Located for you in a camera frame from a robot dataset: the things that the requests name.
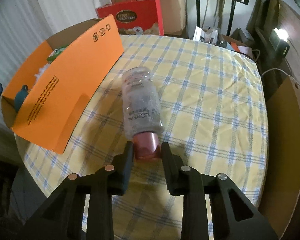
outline red metallic cap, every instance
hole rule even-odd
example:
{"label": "red metallic cap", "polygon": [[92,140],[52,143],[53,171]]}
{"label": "red metallic cap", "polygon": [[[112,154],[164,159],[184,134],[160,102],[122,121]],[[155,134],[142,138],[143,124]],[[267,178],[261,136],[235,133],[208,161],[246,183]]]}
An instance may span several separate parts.
{"label": "red metallic cap", "polygon": [[161,158],[158,135],[153,132],[136,134],[133,139],[134,157],[137,161],[151,161]]}

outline metal pin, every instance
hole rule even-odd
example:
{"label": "metal pin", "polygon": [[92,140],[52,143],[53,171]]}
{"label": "metal pin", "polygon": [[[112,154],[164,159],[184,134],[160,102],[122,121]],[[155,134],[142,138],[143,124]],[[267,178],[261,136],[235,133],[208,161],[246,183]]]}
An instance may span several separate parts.
{"label": "metal pin", "polygon": [[76,173],[71,173],[71,174],[69,174],[68,179],[69,179],[69,180],[75,180],[75,179],[77,179],[77,177],[78,177],[78,174],[76,174]]}
{"label": "metal pin", "polygon": [[218,178],[221,179],[221,180],[226,180],[228,178],[228,176],[224,173],[219,173]]}
{"label": "metal pin", "polygon": [[113,166],[113,165],[107,165],[107,166],[105,167],[105,170],[106,170],[106,171],[113,171],[113,170],[114,170],[114,166]]}
{"label": "metal pin", "polygon": [[187,166],[187,165],[183,165],[183,166],[181,167],[181,170],[182,170],[182,171],[190,171],[191,168],[190,168],[189,166]]}

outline clear plastic bottle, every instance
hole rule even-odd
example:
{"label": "clear plastic bottle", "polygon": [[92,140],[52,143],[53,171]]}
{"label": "clear plastic bottle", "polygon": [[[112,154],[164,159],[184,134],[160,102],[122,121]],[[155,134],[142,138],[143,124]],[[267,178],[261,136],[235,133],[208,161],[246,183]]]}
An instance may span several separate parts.
{"label": "clear plastic bottle", "polygon": [[124,132],[132,139],[137,160],[160,158],[158,134],[163,132],[160,101],[146,67],[136,67],[122,76]]}

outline tablecloth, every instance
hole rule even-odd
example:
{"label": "tablecloth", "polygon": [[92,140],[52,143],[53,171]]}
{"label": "tablecloth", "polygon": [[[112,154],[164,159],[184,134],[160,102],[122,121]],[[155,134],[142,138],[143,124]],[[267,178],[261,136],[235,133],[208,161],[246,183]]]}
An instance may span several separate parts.
{"label": "tablecloth", "polygon": [[[165,130],[160,141],[169,142],[174,154],[203,174],[226,173],[258,204],[265,177],[267,116],[255,63],[238,53],[180,38],[132,35],[122,36],[122,43],[124,54],[91,98],[64,154],[34,144],[20,152],[45,195],[68,174],[92,174],[122,153],[126,138],[121,76],[146,66],[161,101]],[[134,163],[126,194],[113,197],[114,234],[118,239],[179,238],[182,208],[183,197],[169,195],[160,161]],[[209,206],[208,218],[212,239]]]}

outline black metal pole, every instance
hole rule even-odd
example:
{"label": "black metal pole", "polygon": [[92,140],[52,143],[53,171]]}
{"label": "black metal pole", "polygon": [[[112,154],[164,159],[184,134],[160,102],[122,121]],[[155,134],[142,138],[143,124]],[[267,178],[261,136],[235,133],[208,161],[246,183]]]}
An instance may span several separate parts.
{"label": "black metal pole", "polygon": [[229,18],[229,25],[228,25],[228,31],[227,36],[230,36],[232,22],[233,22],[233,16],[234,16],[234,8],[235,8],[236,1],[232,0],[231,2],[231,12],[230,12],[230,18]]}
{"label": "black metal pole", "polygon": [[197,9],[197,26],[200,28],[201,16],[200,16],[200,0],[195,0],[195,6]]}

